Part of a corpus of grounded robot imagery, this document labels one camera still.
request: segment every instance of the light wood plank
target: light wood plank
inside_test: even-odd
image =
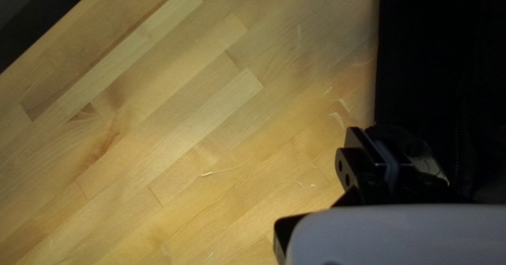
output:
[[[0,150],[31,123],[21,105],[15,104],[0,117]]]
[[[70,184],[63,195],[47,203],[33,217],[0,243],[0,262],[15,264],[47,235],[63,223],[88,200],[76,183]]]
[[[109,86],[168,32],[195,10],[202,0],[169,0],[76,82],[57,103],[73,115]]]
[[[268,264],[342,194],[377,0],[188,1],[83,0],[0,75],[1,263]]]

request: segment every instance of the floor scratch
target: floor scratch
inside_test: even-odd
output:
[[[246,162],[244,162],[244,163],[242,163],[242,164],[240,164],[240,165],[237,165],[237,166],[231,167],[231,168],[227,168],[227,169],[220,170],[220,171],[211,171],[211,172],[207,172],[207,173],[204,173],[204,174],[200,175],[200,177],[206,177],[206,176],[213,175],[213,174],[216,174],[216,173],[221,173],[221,172],[225,172],[225,171],[231,171],[231,170],[234,170],[234,169],[237,169],[237,168],[241,168],[241,167],[243,167],[245,164],[246,164]]]
[[[206,258],[206,260],[208,260],[209,258],[211,258],[211,256],[214,254],[214,252],[211,252],[211,254],[209,254],[209,256]]]
[[[325,91],[325,93],[323,94],[324,96],[327,95],[331,90],[332,90],[332,86],[330,88],[327,89],[327,91]]]
[[[338,113],[330,113],[328,115],[334,117],[334,119],[338,121],[339,126],[341,126],[343,129],[345,128],[345,123]]]
[[[302,185],[302,183],[300,183],[299,181],[294,181],[293,183],[297,183],[297,184],[299,184],[302,188],[304,188],[304,185]]]

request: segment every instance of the dark background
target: dark background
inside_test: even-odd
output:
[[[0,73],[80,0],[0,0]]]

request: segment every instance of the wood grain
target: wood grain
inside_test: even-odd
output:
[[[275,264],[373,123],[377,0],[82,0],[0,74],[0,263]]]

